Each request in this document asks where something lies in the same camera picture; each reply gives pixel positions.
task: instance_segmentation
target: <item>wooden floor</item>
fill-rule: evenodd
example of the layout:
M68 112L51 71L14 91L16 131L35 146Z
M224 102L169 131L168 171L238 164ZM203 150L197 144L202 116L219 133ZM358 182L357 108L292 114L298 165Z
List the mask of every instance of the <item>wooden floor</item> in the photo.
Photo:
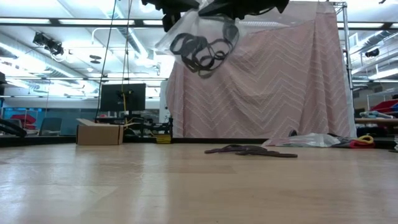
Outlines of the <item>wooden floor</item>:
M398 154L203 153L214 147L0 149L0 223L398 223Z

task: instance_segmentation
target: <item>chevron pattern fabric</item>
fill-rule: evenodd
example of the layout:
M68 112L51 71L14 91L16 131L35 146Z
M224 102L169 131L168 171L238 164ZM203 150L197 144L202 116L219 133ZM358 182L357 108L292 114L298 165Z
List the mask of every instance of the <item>chevron pattern fabric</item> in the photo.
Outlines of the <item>chevron pattern fabric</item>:
M175 64L167 88L176 138L349 136L334 13L246 35L211 78Z

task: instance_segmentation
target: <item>clear plastic bag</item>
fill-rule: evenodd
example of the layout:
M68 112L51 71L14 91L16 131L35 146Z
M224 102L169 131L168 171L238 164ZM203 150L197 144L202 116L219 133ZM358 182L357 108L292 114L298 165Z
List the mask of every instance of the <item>clear plastic bag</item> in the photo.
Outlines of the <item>clear plastic bag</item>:
M339 144L340 141L328 134L311 133L304 136L293 136L282 139L269 139L262 144L265 146L282 146L282 147L331 147Z
M176 62L201 78L209 78L234 50L241 32L227 17L199 17L191 10L156 45L160 52L172 54Z

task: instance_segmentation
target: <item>computer monitor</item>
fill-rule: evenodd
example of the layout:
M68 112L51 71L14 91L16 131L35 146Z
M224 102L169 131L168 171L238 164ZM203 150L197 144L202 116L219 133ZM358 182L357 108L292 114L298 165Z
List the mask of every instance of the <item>computer monitor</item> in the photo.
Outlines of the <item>computer monitor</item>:
M144 111L146 84L102 85L101 111L124 111L123 93L126 97L126 111Z

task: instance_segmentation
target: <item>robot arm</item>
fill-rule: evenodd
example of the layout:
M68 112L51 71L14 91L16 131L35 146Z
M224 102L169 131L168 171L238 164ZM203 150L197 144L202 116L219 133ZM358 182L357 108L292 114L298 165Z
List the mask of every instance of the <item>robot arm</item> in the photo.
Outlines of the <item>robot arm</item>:
M199 8L196 0L142 0L142 3L150 3L157 10L163 10L163 26L166 32L181 18L181 12ZM199 11L199 16L222 14L231 19L244 19L246 15L264 14L275 7L282 13L288 3L289 0L214 0Z

